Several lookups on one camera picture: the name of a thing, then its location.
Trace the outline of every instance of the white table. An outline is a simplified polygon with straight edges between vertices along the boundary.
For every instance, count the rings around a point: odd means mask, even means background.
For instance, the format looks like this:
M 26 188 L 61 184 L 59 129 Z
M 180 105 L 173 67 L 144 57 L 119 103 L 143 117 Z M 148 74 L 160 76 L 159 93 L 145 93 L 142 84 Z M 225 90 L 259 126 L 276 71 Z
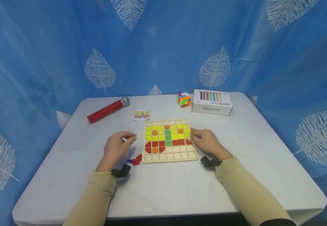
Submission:
M 17 224 L 63 223 L 102 157 L 107 138 L 122 130 L 137 133 L 126 159 L 141 153 L 143 122 L 135 109 L 151 109 L 151 120 L 187 118 L 194 128 L 211 129 L 220 142 L 280 201 L 299 225 L 320 213 L 327 198 L 246 95 L 230 93 L 230 116 L 179 108 L 177 95 L 130 97 L 130 105 L 89 124 L 87 116 L 119 97 L 87 98 L 52 147 L 15 205 Z M 199 158 L 204 153 L 198 149 Z M 133 166 L 120 179 L 108 218 L 144 218 L 233 213 L 238 209 L 212 170 L 200 161 Z

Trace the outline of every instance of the white box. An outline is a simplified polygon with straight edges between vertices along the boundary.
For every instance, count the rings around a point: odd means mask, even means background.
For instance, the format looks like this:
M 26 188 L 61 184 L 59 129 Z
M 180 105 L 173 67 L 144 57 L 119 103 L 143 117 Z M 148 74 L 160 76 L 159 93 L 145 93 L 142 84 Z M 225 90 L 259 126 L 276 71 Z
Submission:
M 216 115 L 230 115 L 232 102 L 230 93 L 195 89 L 193 92 L 193 112 Z

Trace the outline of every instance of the blue backdrop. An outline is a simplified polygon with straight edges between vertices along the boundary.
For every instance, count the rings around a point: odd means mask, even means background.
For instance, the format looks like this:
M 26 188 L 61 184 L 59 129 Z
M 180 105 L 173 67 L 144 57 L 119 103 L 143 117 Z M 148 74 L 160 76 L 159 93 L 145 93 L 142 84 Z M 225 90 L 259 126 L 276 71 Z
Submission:
M 246 93 L 327 195 L 327 1 L 0 0 L 0 225 L 81 100 L 194 88 Z

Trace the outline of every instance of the wooden grid tray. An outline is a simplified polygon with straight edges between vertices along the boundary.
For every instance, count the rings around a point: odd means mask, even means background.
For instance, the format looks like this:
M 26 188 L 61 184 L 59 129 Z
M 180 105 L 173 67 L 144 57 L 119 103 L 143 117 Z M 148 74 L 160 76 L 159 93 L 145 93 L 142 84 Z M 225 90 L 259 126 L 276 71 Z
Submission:
M 187 119 L 145 121 L 142 163 L 198 160 Z

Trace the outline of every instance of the hand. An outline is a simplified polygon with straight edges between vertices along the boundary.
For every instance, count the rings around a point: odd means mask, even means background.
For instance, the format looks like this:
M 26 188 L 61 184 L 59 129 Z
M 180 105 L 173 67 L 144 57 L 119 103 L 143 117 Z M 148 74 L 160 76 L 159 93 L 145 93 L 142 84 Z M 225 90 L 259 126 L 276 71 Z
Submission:
M 233 155 L 220 144 L 215 134 L 209 129 L 191 128 L 191 139 L 199 148 L 213 154 L 218 160 L 233 158 Z
M 120 131 L 110 136 L 104 146 L 103 157 L 99 162 L 96 171 L 112 171 L 114 165 L 125 156 L 128 148 L 136 139 L 137 135 L 128 131 Z

